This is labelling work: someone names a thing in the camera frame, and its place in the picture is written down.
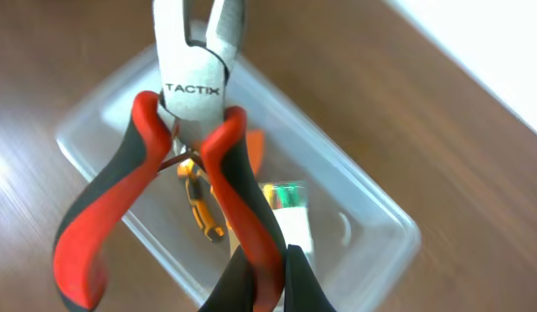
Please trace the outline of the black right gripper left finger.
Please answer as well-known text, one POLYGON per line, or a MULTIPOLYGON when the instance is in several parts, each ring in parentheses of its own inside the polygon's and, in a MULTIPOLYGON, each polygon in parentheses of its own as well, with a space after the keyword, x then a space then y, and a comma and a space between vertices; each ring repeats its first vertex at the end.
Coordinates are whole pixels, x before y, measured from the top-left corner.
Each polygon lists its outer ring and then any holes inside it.
POLYGON ((242 247, 238 246, 198 312, 252 312, 255 292, 254 271, 242 247))

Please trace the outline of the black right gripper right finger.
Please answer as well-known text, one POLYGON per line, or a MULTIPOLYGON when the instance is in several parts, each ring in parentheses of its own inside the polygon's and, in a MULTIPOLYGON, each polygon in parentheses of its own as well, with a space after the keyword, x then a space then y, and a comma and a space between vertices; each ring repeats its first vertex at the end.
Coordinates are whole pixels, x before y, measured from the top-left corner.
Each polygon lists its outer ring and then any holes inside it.
POLYGON ((286 258, 285 312, 335 312, 298 245, 289 244, 286 258))

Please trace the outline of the clear plastic storage container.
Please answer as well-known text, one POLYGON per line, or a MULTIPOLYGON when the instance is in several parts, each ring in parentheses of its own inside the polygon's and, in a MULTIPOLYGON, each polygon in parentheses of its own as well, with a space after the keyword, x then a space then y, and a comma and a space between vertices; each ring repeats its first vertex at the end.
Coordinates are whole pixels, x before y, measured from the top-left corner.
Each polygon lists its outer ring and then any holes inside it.
MULTIPOLYGON (((203 39, 206 28, 192 25, 192 37, 203 39)), ((88 184, 120 147, 135 96, 160 89, 155 45, 102 86, 64 125, 58 144, 87 175, 88 184)), ((376 307, 419 246, 420 233, 412 219, 239 55, 226 101, 246 111, 247 131, 264 132, 258 185, 305 183, 314 240, 314 260, 308 262, 328 301, 336 311, 376 307)), ((120 221, 132 228, 200 308, 232 255, 226 217, 211 185, 204 182, 207 205, 225 232, 223 240, 212 243, 194 220, 184 181, 178 177, 178 165, 187 159, 203 169, 197 153, 175 140, 157 178, 120 221)))

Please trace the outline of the orange black long-nose pliers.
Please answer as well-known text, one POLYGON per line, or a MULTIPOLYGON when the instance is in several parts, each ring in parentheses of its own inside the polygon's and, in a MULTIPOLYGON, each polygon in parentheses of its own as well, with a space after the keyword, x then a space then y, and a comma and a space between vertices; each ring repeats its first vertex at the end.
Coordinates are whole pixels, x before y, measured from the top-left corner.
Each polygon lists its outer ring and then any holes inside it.
POLYGON ((178 177, 184 181, 191 213, 199 230, 214 244, 223 240, 224 229, 212 216, 204 196, 202 183, 210 186, 206 172, 191 159, 178 165, 178 177))

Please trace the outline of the clear box of coloured bits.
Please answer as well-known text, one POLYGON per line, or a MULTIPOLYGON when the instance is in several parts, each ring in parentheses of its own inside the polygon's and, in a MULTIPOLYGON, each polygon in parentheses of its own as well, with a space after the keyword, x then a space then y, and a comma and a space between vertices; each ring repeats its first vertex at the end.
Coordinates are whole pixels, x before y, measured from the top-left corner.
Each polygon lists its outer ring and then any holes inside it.
POLYGON ((308 219, 308 193, 303 181, 261 183, 260 188, 275 215, 286 244, 300 246, 311 263, 314 240, 308 219))

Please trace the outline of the red handled side cutters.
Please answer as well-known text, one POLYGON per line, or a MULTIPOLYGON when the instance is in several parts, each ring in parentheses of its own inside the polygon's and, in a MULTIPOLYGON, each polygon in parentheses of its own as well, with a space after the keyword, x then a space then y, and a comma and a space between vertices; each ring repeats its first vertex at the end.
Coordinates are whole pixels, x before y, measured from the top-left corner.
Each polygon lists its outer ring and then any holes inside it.
POLYGON ((249 164, 246 111, 226 101, 243 39, 245 7, 243 0, 215 1, 204 38, 196 40, 187 2, 153 2, 161 89, 135 96, 120 147, 60 222, 52 269, 66 309, 92 311, 99 306, 107 287, 100 261, 104 241, 157 178, 175 140, 197 153, 254 271, 253 311, 270 311, 279 302, 286 245, 249 164))

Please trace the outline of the orange scraper with wooden handle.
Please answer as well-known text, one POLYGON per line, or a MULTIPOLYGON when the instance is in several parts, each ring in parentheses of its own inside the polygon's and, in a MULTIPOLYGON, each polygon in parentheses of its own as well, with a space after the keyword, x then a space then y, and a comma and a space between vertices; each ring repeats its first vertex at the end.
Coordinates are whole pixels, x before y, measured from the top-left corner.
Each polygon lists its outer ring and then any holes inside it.
MULTIPOLYGON (((262 167, 264 150, 265 150, 265 136, 264 132, 260 129, 252 129, 246 132, 246 144, 249 157, 249 164, 251 170, 256 176, 262 167)), ((228 238, 230 242, 230 254, 233 255, 237 246, 240 244, 237 236, 232 229, 230 221, 226 218, 226 227, 228 230, 228 238)))

